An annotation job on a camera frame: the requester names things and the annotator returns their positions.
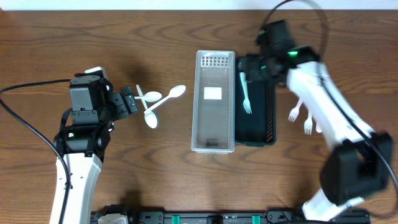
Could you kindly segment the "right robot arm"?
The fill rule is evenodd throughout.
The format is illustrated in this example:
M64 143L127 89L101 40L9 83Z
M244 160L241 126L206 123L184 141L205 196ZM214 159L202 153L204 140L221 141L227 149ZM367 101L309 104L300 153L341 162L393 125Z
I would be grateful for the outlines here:
M328 74L320 53L297 46L284 20L262 25L260 52L239 65L249 82L286 87L303 101L331 150L320 172L320 189L301 207L303 219L330 222L373 194L397 183L390 166L394 143L352 109Z

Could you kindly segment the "white spoon horizontal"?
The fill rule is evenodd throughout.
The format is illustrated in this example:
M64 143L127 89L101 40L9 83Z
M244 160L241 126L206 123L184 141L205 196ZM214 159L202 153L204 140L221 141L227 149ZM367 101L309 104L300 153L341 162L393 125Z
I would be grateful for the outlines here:
M162 94L158 91L150 91L143 96L135 96L135 100L144 100L146 102L156 102L162 98Z

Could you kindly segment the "white fork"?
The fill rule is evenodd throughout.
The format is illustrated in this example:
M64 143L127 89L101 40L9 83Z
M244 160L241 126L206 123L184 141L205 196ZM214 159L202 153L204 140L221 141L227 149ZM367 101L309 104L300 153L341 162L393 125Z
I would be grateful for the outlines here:
M300 107L301 107L302 103L303 103L303 100L301 98L299 98L295 107L290 111L289 117L288 117L288 120L290 122L294 122L297 119L297 117L300 113Z
M308 111L307 119L304 122L304 133L307 135L311 135L312 128L313 128L312 113Z

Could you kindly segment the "pale blue fork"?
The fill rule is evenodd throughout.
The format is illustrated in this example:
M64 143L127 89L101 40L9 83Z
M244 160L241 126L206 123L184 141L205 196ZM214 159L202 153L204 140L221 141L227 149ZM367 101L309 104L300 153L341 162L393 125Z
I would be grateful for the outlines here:
M251 114L252 110L251 110L251 103L249 101L249 96L248 96L248 84L246 81L246 74L244 72L240 72L239 77L240 77L241 86L242 86L243 95L244 95L243 107L247 114Z

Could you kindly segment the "white spoon group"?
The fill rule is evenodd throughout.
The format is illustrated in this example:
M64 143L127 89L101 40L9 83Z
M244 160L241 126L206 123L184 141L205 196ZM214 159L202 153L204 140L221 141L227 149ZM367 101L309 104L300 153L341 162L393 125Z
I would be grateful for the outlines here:
M322 129L321 129L321 127L320 127L320 125L318 123L316 124L315 129L316 129L316 132L322 133Z

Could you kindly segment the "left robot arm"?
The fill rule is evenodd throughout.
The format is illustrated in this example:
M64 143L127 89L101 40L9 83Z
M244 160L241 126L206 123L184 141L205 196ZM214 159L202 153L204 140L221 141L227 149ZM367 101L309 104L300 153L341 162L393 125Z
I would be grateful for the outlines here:
M137 113L130 87L113 90L103 67L75 74L69 86L72 107L54 138L60 158L51 223L89 223L96 181L117 120Z

